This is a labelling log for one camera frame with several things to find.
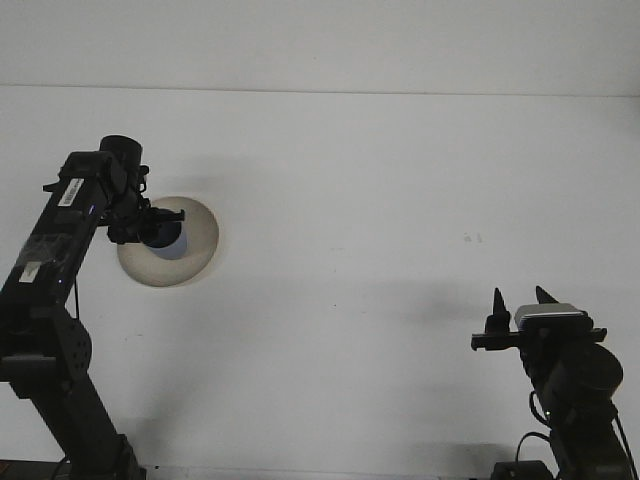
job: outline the white wall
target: white wall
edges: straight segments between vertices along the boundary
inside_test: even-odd
[[[639,14],[4,1],[0,273],[67,154],[126,134],[151,196],[195,197],[222,229],[191,285],[135,284],[103,235],[81,271],[91,375],[143,463],[486,476],[536,427],[517,352],[469,348],[496,285],[512,310],[541,284],[610,329],[638,447]],[[0,457],[60,456],[7,385],[0,405]]]
[[[517,352],[469,348],[496,285],[609,327],[637,448],[639,120],[629,99],[3,87],[0,271],[66,155],[126,133],[151,195],[223,234],[188,286],[135,284],[103,235],[83,266],[91,374],[144,463],[488,474],[535,428]],[[0,404],[2,456],[60,455]]]
[[[639,95],[634,0],[4,0],[0,83]]]

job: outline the white label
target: white label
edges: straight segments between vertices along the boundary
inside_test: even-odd
[[[40,265],[42,262],[27,262],[20,277],[20,283],[33,283],[38,275],[38,270],[40,270]]]
[[[70,207],[73,201],[76,199],[76,195],[80,191],[80,187],[84,183],[84,178],[72,178],[69,182],[69,186],[64,192],[64,195],[58,203],[59,207]]]

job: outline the black robotic arm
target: black robotic arm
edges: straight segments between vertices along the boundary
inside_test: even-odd
[[[66,300],[98,226],[116,243],[152,237],[165,222],[142,196],[142,147],[105,137],[74,152],[0,292],[0,381],[30,399],[64,450],[74,479],[139,480],[144,469],[109,418],[87,369],[91,339]]]

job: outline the black cable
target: black cable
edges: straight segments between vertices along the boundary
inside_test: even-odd
[[[536,404],[533,401],[533,397],[535,394],[535,390],[529,394],[529,408],[531,409],[531,414],[536,417],[536,420],[538,420],[545,427],[549,427],[549,422],[542,415],[540,415],[538,409],[536,408]]]
[[[55,480],[55,478],[58,476],[58,472],[62,468],[62,465],[64,465],[68,460],[69,460],[69,457],[65,455],[64,458],[58,462],[58,464],[56,465],[56,468],[53,469],[53,472],[51,473],[51,477],[49,477],[49,480]]]
[[[620,421],[620,417],[618,416],[617,413],[614,418],[616,420],[616,425],[618,426],[618,431],[620,432],[620,438],[622,439],[622,444],[624,445],[624,449],[627,452],[627,458],[629,458],[629,464],[631,465],[633,478],[638,480],[638,471],[636,470],[636,464],[633,461],[633,455],[631,455],[631,448],[629,448],[629,442],[627,441],[627,436],[624,434],[624,429],[622,428],[622,422]]]
[[[518,442],[518,448],[516,449],[516,463],[518,463],[519,457],[520,457],[520,448],[522,447],[522,442],[524,442],[527,438],[529,437],[536,437],[536,438],[541,438],[542,440],[544,440],[545,442],[549,443],[549,437],[547,437],[546,435],[540,433],[540,432],[528,432],[525,433],[522,438],[520,439],[520,441]]]
[[[73,292],[76,297],[76,320],[80,320],[80,302],[78,301],[78,279],[73,281]]]

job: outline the robotic arm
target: robotic arm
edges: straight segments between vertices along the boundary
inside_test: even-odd
[[[142,147],[105,137],[99,151],[71,153],[0,292],[0,381],[30,399],[71,463],[74,479],[144,479],[87,369],[91,339],[65,303],[98,226],[115,243],[156,238],[184,219],[142,196]]]
[[[632,463],[613,430],[611,401],[622,382],[616,357],[597,342],[606,329],[593,328],[587,312],[559,303],[536,288],[539,304],[518,309],[518,330],[496,289],[485,332],[472,336],[476,350],[517,347],[525,372],[543,408],[539,418],[551,429],[549,442],[563,480],[631,480]],[[551,479],[542,462],[498,463],[493,480]]]

